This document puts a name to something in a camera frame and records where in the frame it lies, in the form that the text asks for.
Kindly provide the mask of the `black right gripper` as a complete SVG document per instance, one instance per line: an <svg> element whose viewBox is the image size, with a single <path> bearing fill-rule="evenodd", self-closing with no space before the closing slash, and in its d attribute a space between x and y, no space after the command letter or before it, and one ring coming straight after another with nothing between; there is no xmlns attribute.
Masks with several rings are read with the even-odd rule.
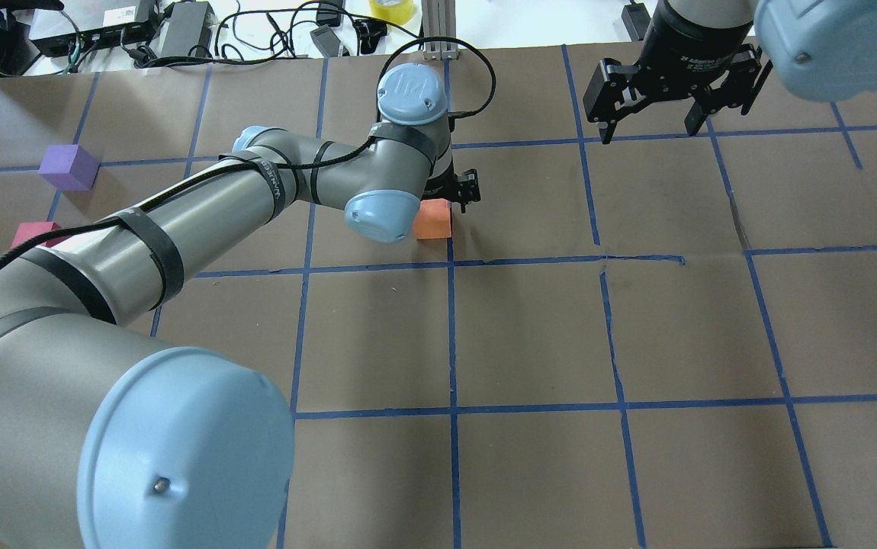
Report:
<svg viewBox="0 0 877 549"><path fill-rule="evenodd" d="M685 117L697 135L724 108L748 114L767 80L763 50L746 43L756 1L660 1L633 65L601 59L583 96L589 122L609 145L619 122L656 103L694 103Z"/></svg>

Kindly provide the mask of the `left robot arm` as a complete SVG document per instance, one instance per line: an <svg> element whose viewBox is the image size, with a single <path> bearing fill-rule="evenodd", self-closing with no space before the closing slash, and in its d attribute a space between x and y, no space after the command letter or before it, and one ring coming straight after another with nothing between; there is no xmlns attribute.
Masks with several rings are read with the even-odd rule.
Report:
<svg viewBox="0 0 877 549"><path fill-rule="evenodd" d="M421 201L477 201L457 176L432 67L383 70L360 146L277 127L155 197L0 255L0 542L10 548L265 548L288 504L294 420L267 376L128 329L290 205L366 239Z"/></svg>

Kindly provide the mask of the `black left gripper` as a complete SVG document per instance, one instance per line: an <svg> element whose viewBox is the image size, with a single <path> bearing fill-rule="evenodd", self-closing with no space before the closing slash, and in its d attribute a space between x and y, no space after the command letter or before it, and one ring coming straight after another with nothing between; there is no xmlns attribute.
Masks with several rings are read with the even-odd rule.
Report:
<svg viewBox="0 0 877 549"><path fill-rule="evenodd" d="M448 201L457 203L460 212L466 213L467 205L481 202L480 179L476 169L456 172L450 163L438 176L429 178L423 191L424 201Z"/></svg>

